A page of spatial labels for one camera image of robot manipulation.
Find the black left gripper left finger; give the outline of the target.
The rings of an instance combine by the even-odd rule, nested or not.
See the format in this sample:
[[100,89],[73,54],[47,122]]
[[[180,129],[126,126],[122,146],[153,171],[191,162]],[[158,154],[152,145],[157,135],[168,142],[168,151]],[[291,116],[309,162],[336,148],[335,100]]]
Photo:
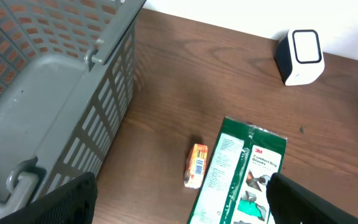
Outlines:
[[92,224],[98,190],[85,172],[30,205],[0,218],[0,224]]

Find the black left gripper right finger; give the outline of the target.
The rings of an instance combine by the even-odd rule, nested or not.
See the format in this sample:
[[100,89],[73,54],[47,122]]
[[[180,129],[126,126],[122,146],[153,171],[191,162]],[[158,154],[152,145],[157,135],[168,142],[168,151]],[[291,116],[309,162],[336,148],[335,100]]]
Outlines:
[[357,217],[277,172],[267,184],[266,195],[276,224],[358,223]]

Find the orange small box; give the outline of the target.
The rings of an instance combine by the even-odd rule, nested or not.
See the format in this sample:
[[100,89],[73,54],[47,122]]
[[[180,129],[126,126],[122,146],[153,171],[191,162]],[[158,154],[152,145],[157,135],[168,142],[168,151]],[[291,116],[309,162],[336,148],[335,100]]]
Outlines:
[[186,160],[184,185],[187,188],[198,189],[203,183],[208,158],[208,147],[194,144]]

